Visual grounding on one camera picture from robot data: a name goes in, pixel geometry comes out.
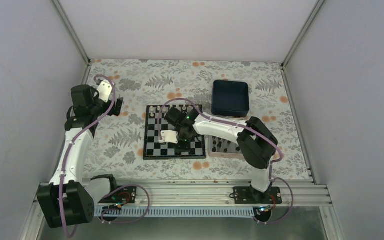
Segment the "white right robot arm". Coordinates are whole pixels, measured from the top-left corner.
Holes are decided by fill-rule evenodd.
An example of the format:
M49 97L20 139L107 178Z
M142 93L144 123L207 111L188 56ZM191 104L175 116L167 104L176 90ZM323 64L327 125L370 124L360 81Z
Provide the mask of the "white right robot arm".
M156 127L159 143L172 143L179 151L186 152L187 144L199 135L207 135L227 140L239 146L245 161L253 168L251 177L251 198L258 204L270 197L273 182L273 156L283 154L278 140L263 124L251 117L249 120L229 120L213 116L199 110L196 106L189 113L170 108L164 119L174 130L161 129L162 113L158 113Z

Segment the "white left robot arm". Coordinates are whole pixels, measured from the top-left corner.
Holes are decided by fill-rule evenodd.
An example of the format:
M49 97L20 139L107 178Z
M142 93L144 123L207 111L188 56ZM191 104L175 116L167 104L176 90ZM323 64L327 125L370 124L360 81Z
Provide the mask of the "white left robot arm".
M123 99L113 94L114 88L107 80L97 88L84 84L71 89L72 106L66 115L65 143L58 166L48 185L40 186L36 193L52 229L89 223L101 199L111 203L119 197L111 174L93 177L83 185L86 156L99 121L121 113Z

